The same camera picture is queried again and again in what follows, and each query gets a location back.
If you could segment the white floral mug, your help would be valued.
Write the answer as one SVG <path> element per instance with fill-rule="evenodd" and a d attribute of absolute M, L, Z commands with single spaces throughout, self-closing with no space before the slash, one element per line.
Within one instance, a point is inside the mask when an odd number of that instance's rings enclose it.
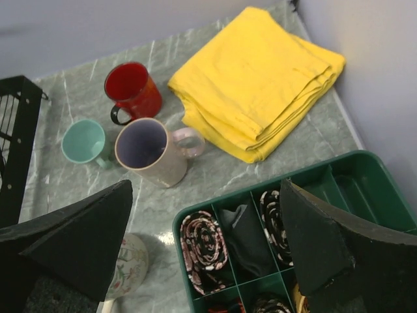
<path fill-rule="evenodd" d="M 116 299 L 135 292 L 149 268 L 149 253 L 144 242 L 133 233 L 125 233 L 115 271 L 105 301 L 97 312 L 111 312 Z"/>

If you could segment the pink mug lilac inside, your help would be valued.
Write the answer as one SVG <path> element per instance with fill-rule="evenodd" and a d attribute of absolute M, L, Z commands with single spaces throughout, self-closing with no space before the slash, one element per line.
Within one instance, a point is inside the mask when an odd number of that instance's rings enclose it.
<path fill-rule="evenodd" d="M 186 175 L 188 160 L 205 150 L 204 137 L 194 128 L 170 132 L 158 120 L 141 118 L 125 126 L 115 142 L 117 161 L 156 186 L 170 188 Z"/>

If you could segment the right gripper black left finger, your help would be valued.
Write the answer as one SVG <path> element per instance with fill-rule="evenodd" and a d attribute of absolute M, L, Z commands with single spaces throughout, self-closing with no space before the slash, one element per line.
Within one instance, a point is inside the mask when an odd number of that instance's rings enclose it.
<path fill-rule="evenodd" d="M 133 202 L 129 180 L 1 228 L 1 301 L 23 303 L 42 276 L 103 301 Z"/>

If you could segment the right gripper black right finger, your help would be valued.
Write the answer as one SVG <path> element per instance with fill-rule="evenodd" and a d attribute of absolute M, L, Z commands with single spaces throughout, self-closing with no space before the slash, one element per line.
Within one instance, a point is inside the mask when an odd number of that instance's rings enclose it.
<path fill-rule="evenodd" d="M 354 216 L 288 179 L 280 202 L 305 295 L 416 296 L 416 236 Z"/>

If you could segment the red mug black handle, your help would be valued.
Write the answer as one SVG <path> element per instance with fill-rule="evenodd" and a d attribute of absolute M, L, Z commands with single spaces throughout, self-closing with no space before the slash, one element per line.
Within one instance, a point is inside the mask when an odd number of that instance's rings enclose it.
<path fill-rule="evenodd" d="M 138 62 L 113 68 L 105 79 L 104 91 L 114 102 L 111 120 L 119 126 L 136 119 L 155 117 L 162 108 L 161 93 L 147 68 Z"/>

